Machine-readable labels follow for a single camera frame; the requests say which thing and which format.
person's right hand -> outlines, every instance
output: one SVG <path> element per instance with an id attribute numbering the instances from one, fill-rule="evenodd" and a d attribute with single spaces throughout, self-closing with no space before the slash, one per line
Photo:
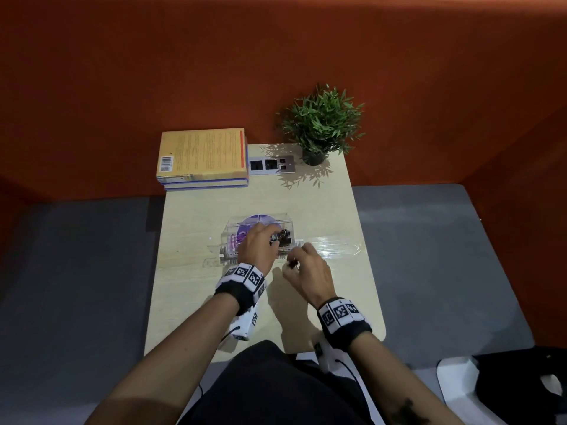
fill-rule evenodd
<path id="1" fill-rule="evenodd" d="M 289 264 L 285 265 L 283 277 L 317 310 L 325 301 L 337 296 L 329 265 L 311 243 L 293 248 L 287 261 L 299 262 L 299 270 L 290 268 Z"/>

black wristband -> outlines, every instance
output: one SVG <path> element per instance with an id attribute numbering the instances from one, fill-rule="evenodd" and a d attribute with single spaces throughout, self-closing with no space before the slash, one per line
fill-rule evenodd
<path id="1" fill-rule="evenodd" d="M 352 341 L 372 327 L 351 300 L 341 297 L 327 300 L 317 311 L 322 331 L 335 349 L 347 351 Z"/>
<path id="2" fill-rule="evenodd" d="M 264 275 L 251 264 L 238 264 L 232 266 L 216 284 L 217 293 L 229 293 L 237 299 L 237 316 L 245 313 L 254 306 L 266 289 Z"/>

red stripe on book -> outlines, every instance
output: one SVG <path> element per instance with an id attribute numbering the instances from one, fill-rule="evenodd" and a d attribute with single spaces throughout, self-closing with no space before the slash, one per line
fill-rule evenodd
<path id="1" fill-rule="evenodd" d="M 244 133 L 240 132 L 240 162 L 242 163 L 242 168 L 245 167 L 245 136 Z"/>

person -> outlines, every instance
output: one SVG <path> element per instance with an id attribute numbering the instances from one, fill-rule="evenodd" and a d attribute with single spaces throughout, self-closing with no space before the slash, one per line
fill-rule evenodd
<path id="1" fill-rule="evenodd" d="M 263 275 L 277 257 L 278 242 L 271 244 L 270 237 L 279 230 L 259 223 L 249 231 L 239 246 L 237 267 L 223 276 L 215 295 L 134 366 L 92 412 L 87 425 L 174 425 L 179 420 L 230 322 L 259 300 Z M 292 264 L 284 265 L 283 277 L 318 310 L 325 337 L 348 353 L 386 423 L 463 425 L 372 334 L 356 306 L 337 297 L 329 265 L 310 243 L 294 248 L 287 260 Z M 255 283 L 252 289 L 238 274 Z M 340 308 L 343 305 L 348 312 Z M 357 387 L 349 388 L 344 381 Z M 264 341 L 234 357 L 179 423 L 229 422 L 312 425 L 372 420 L 353 380 L 323 374 Z"/>

book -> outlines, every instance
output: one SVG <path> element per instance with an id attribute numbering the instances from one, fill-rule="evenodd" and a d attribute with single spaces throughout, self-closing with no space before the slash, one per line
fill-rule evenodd
<path id="1" fill-rule="evenodd" d="M 247 186 L 244 128 L 163 132 L 156 178 L 166 190 Z"/>

